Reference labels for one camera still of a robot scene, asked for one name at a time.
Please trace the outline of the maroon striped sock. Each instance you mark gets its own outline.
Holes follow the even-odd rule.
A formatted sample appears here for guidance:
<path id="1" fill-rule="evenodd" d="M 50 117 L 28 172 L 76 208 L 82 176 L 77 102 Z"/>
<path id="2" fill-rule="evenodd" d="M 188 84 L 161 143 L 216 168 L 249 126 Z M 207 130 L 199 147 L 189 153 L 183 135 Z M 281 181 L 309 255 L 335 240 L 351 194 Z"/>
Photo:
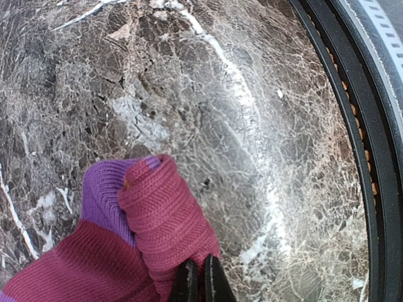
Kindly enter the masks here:
<path id="1" fill-rule="evenodd" d="M 85 173 L 76 230 L 17 273 L 2 301 L 166 301 L 179 265 L 219 256 L 216 234 L 168 155 Z"/>

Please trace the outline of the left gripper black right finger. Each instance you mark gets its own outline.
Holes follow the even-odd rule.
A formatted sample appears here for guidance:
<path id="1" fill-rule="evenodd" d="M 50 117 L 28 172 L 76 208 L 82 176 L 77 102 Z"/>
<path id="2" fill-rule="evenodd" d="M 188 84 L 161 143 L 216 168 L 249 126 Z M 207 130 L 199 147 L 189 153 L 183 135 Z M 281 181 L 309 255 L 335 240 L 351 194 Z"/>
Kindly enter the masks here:
<path id="1" fill-rule="evenodd" d="M 236 302 L 218 257 L 209 255 L 204 264 L 205 301 Z"/>

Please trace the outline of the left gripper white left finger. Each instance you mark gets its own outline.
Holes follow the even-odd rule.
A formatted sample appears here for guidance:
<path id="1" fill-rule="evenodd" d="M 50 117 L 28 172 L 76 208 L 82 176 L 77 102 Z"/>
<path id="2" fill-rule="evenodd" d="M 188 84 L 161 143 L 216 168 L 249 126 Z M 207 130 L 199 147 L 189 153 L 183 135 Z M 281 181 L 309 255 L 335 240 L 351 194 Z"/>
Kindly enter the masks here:
<path id="1" fill-rule="evenodd" d="M 173 284 L 169 301 L 198 301 L 198 268 L 191 259 L 184 261 L 178 267 L 176 280 Z"/>

